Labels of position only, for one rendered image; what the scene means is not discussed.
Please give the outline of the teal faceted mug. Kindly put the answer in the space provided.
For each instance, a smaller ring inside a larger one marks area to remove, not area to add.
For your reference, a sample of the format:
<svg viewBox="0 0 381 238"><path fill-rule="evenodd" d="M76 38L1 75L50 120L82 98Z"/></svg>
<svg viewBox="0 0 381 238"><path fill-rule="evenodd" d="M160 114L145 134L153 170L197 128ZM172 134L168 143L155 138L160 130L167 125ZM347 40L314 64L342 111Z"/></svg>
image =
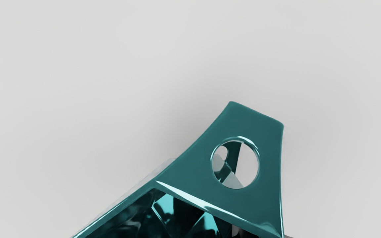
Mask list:
<svg viewBox="0 0 381 238"><path fill-rule="evenodd" d="M284 125L230 101L178 158L71 238L285 238ZM258 161L253 181L229 188L241 145Z"/></svg>

